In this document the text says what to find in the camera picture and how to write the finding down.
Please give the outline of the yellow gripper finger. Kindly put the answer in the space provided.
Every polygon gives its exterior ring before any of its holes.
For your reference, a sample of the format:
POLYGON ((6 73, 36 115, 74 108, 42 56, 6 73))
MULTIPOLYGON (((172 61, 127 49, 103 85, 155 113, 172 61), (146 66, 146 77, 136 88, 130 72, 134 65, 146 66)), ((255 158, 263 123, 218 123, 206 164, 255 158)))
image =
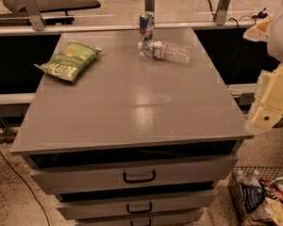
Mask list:
POLYGON ((251 125, 262 130, 274 127, 283 117, 283 67, 271 73, 262 71, 258 78, 251 125))
POLYGON ((256 22, 253 26, 251 26, 244 32, 243 37, 246 40, 253 42, 266 42, 269 38, 270 24, 272 18, 272 15, 268 15, 266 18, 256 22))

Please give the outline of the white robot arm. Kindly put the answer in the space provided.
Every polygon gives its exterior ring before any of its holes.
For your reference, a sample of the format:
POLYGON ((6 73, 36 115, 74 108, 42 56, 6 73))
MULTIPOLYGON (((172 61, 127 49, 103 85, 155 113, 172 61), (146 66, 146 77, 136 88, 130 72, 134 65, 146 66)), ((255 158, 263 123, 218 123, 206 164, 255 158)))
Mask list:
POLYGON ((248 28, 243 37, 250 41, 265 41, 268 55, 279 61, 272 72, 261 71, 255 101, 244 125, 247 132, 259 135, 272 129, 283 117, 283 1, 275 15, 248 28))

